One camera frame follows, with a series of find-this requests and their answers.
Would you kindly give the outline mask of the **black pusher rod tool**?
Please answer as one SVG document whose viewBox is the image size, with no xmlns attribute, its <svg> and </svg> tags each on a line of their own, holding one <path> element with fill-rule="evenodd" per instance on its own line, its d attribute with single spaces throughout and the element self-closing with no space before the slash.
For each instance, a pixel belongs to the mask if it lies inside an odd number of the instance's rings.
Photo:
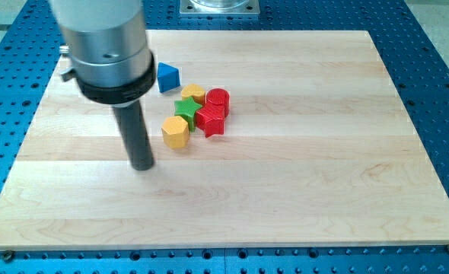
<svg viewBox="0 0 449 274">
<path fill-rule="evenodd" d="M 113 107 L 113 114 L 132 167 L 135 170 L 151 169 L 154 156 L 141 104 L 135 101 L 124 107 Z"/>
</svg>

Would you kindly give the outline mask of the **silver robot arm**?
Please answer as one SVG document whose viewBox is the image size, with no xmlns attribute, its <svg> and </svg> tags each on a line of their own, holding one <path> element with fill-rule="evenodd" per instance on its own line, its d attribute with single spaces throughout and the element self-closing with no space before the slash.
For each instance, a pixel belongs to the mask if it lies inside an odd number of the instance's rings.
<svg viewBox="0 0 449 274">
<path fill-rule="evenodd" d="M 132 167 L 152 168 L 139 100 L 157 73 L 142 1 L 50 0 L 49 6 L 65 41 L 60 52 L 71 60 L 63 81 L 76 80 L 88 100 L 111 106 Z"/>
</svg>

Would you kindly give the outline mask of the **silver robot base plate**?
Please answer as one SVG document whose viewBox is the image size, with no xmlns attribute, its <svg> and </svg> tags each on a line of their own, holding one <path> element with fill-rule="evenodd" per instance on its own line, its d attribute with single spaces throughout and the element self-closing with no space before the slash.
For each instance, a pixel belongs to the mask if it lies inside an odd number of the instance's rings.
<svg viewBox="0 0 449 274">
<path fill-rule="evenodd" d="M 180 0 L 181 18 L 257 18 L 259 0 Z"/>
</svg>

